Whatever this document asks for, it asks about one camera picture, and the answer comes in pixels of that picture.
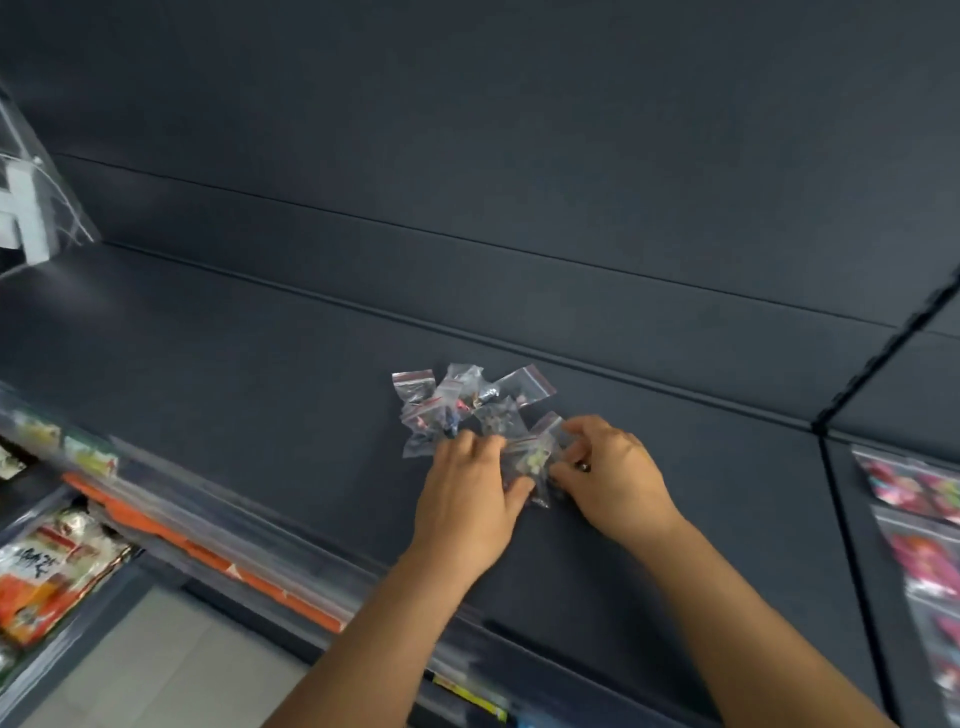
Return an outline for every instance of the clear acrylic divider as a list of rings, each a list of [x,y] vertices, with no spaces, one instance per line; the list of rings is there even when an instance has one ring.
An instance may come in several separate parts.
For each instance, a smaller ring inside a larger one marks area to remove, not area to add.
[[[341,552],[279,514],[118,438],[74,425],[2,383],[0,434],[66,472],[83,472],[101,493],[343,625],[383,576],[378,565]],[[196,566],[198,572],[216,573]],[[189,567],[180,563],[178,569]],[[225,575],[216,584],[209,578],[208,573],[200,580],[218,591],[239,586]],[[302,625],[291,625],[291,631],[309,641],[300,634]],[[311,634],[321,639],[319,632]],[[428,667],[509,712],[520,725],[681,725],[491,631],[469,608],[447,626]]]

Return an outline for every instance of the yellow label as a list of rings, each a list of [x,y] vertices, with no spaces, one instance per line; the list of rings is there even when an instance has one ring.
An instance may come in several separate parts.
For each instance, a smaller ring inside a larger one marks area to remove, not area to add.
[[[478,708],[483,708],[488,713],[493,713],[501,723],[507,722],[507,712],[503,710],[503,708],[493,705],[490,700],[484,700],[482,697],[474,695],[466,688],[461,688],[456,683],[451,682],[450,680],[447,680],[445,677],[441,677],[436,673],[433,676],[433,682],[439,685],[441,688],[446,688],[455,695],[460,695],[460,697],[462,697],[464,700],[468,700]]]

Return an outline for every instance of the floor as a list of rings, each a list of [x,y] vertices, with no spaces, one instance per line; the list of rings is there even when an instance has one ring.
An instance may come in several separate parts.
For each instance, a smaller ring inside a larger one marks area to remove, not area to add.
[[[154,588],[24,728],[257,728],[306,666]]]

